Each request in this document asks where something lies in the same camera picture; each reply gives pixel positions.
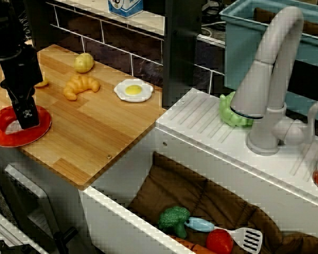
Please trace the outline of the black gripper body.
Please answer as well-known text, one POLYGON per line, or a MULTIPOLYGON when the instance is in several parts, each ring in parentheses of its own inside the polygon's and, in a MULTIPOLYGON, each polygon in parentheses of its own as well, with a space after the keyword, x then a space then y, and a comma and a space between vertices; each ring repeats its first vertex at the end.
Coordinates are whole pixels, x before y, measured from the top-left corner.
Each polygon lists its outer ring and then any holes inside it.
POLYGON ((24 44, 12 51, 0 51, 0 66, 4 74, 0 86, 7 90, 12 104, 32 99, 34 86, 43 81, 36 49, 24 44))

